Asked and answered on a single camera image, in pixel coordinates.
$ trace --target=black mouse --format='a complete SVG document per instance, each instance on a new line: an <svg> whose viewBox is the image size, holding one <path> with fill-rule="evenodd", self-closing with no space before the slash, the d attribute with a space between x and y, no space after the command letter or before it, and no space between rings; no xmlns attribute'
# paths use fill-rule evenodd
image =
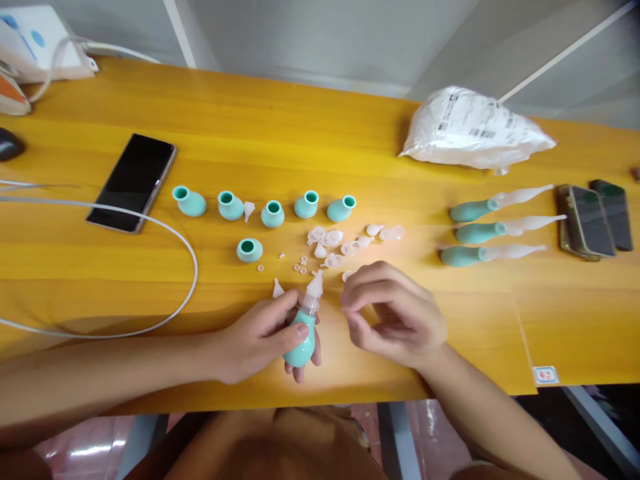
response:
<svg viewBox="0 0 640 480"><path fill-rule="evenodd" d="M16 158L25 150L25 144L9 130L0 128L0 161Z"/></svg>

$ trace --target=charging cable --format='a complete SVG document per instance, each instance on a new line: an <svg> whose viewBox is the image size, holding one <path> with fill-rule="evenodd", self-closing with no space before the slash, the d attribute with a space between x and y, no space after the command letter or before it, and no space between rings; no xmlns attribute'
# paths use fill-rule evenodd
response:
<svg viewBox="0 0 640 480"><path fill-rule="evenodd" d="M7 184L7 185L10 185L10 187L0 188L0 191L11 191L11 190L18 190L18 189L27 189L27 188L36 188L36 187L49 186L49 185L45 185L45 184L41 184L41 183L24 183L24 182L14 182L14 181L5 181L5 180L0 180L0 183L4 183L4 184ZM130 333L121 333L119 335L81 335L81 334L76 334L76 333L66 333L66 332L59 332L59 331L50 331L50 330L37 329L37 328L33 328L33 327L28 327L26 325L22 325L20 323L12 322L10 320L6 320L6 319L3 319L3 318L0 318L0 324L8 325L9 327L14 327L14 328L17 328L17 329L20 329L20 330L24 330L24 331L28 331L28 332L32 332L32 333L42 333L43 335L50 335L50 336L53 336L53 337L62 337L62 338L67 338L67 339L108 340L108 339L116 339L116 338L134 337L136 335L140 335L142 333L147 333L147 332L156 330L156 328L162 327L164 324L168 323L170 320L175 318L175 316L178 315L182 311L182 309L189 302L189 300L191 300L191 296L193 295L193 291L195 290L195 286L198 283L198 259L195 256L195 251L193 250L193 247L187 241L187 239L184 238L184 236L182 236L182 234L180 234L180 232L178 232L174 228L168 226L166 223L161 222L160 220L156 220L155 218L149 217L147 215L143 215L142 213L138 213L138 212L132 211L132 210L127 210L127 209L123 209L123 208L120 208L120 207L112 207L110 205L100 205L98 203L87 203L87 202L79 202L79 201L71 201L71 200L54 200L54 199L42 199L42 198L28 198L28 197L5 197L5 196L0 196L0 202L40 203L40 204L46 204L46 205L72 205L72 206L77 206L77 207L87 207L87 208L98 208L98 209L103 209L103 210L112 210L112 211L116 211L116 212L128 213L130 215L135 215L136 217L139 217L139 218L142 218L144 220L148 220L148 221L154 222L157 225L160 225L161 227L164 227L167 230L169 230L172 234L174 234L176 237L178 237L182 241L182 243L185 244L185 246L187 247L187 250L189 250L189 253L191 254L191 258L193 260L193 280L191 282L191 288L189 289L189 292L188 292L186 298L184 299L184 301L182 302L182 304L180 304L180 306L172 314L170 314L170 316L168 316L166 319L162 320L160 323L157 323L157 324L153 325L152 327L148 327L148 328L143 329L143 330L138 330L138 331L134 331L134 332L130 332Z"/></svg>
<svg viewBox="0 0 640 480"><path fill-rule="evenodd" d="M150 57L140 52L136 52L135 50L119 47L118 45L112 45L110 43L94 42L93 40L86 39L83 37L75 37L75 36L64 37L60 39L60 41L56 44L55 48L53 49L53 55L51 56L51 66L49 68L49 72L47 73L47 78L45 82L42 84L42 86L40 86L38 91L29 97L30 103L34 103L40 100L40 98L42 98L45 92L49 89L49 86L53 80L53 71L55 69L55 66L58 64L58 61L60 60L59 58L61 56L60 54L62 53L62 51L64 50L64 47L66 47L69 42L73 42L85 52L90 49L110 50L110 51L116 51L120 53L126 53L127 55L131 55L132 57L137 57L140 60L145 60L151 63L160 63L158 60L156 60L153 57Z"/></svg>

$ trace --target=fingernail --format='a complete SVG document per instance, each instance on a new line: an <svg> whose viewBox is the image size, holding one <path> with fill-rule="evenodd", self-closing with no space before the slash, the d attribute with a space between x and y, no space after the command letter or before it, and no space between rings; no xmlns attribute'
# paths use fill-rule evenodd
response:
<svg viewBox="0 0 640 480"><path fill-rule="evenodd" d="M309 336L309 327L306 323L298 323L295 326L296 332L298 332L298 337L307 338Z"/></svg>

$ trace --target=wooden table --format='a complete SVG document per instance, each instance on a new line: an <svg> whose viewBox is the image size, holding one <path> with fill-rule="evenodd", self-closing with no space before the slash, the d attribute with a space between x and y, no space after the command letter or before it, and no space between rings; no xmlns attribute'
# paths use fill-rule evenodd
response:
<svg viewBox="0 0 640 480"><path fill-rule="evenodd" d="M438 247L455 243L448 207L519 187L586 185L594 178L627 189L633 234L640 241L640 189L628 174L639 160L638 132L540 120L558 146L494 177L396 158L414 102L134 61L100 63L102 72L94 79L53 84L30 116L2 117L28 150L0 164L0 178L76 185L16 195L93 201L132 133L176 144L178 158L152 215L186 234L201 274L184 313L156 334L229 325L252 303L270 297L274 277L285 288L303 287L311 277L293 265L302 255L310 257L306 234L318 224L330 227L324 208L350 193L358 206L339 226L346 238L355 238L368 223L401 224L407 235L399 242L377 241L349 258L346 269L384 259L432 289L452 344L508 393L535 393L536 365L556 366L563 384L640 381L637 251L586 263L560 252L549 226L515 239L550 246L524 259L455 269L437 257ZM209 212L198 219L182 215L171 198L175 185L202 193ZM224 189L255 202L258 210L248 223L218 215L215 199ZM294 216L293 202L307 189L320 193L323 210L303 221ZM276 230L259 218L270 199L282 202L287 215ZM486 220L554 213L553 196L546 193ZM192 269L174 236L151 224L141 235L124 235L86 224L86 214L78 207L0 204L4 318L120 333L157 322L182 301ZM263 243L264 272L236 258L244 237ZM318 263L310 260L307 269ZM239 385L185 385L117 412L424 398L425 386L414 372L350 344L337 302L342 271L326 272L319 326L323 365L308 367L303 385L277 361ZM0 327L3 358L56 343Z"/></svg>

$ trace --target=white wall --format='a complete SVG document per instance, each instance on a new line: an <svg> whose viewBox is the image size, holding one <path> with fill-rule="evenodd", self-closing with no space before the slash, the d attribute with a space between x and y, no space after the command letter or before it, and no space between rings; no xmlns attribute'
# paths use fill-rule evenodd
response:
<svg viewBox="0 0 640 480"><path fill-rule="evenodd" d="M482 0L409 98L460 85L500 97L607 18L625 0Z"/></svg>
<svg viewBox="0 0 640 480"><path fill-rule="evenodd" d="M478 0L184 2L222 71L403 97Z"/></svg>
<svg viewBox="0 0 640 480"><path fill-rule="evenodd" d="M505 104L525 115L640 130L640 7Z"/></svg>
<svg viewBox="0 0 640 480"><path fill-rule="evenodd" d="M50 4L74 34L186 66L162 0L2 0L3 7Z"/></svg>

